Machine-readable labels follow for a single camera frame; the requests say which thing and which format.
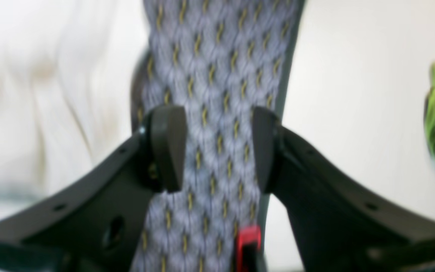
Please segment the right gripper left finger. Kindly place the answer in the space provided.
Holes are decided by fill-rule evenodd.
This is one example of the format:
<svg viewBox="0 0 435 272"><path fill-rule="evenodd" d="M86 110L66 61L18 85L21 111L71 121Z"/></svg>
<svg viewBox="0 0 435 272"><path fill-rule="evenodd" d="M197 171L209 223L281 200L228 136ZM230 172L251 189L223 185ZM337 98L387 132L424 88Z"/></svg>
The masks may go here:
<svg viewBox="0 0 435 272"><path fill-rule="evenodd" d="M0 270L127 272L153 196L182 188L187 128L182 106L158 106L86 176L1 220Z"/></svg>

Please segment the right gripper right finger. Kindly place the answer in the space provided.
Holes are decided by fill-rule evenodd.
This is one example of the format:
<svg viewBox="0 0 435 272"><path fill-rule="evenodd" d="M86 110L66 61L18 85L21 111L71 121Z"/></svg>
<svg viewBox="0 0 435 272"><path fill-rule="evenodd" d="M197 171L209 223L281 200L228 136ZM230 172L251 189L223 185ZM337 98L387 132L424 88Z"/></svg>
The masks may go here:
<svg viewBox="0 0 435 272"><path fill-rule="evenodd" d="M273 111L254 107L261 193L288 212L306 272L435 272L435 221L347 176Z"/></svg>

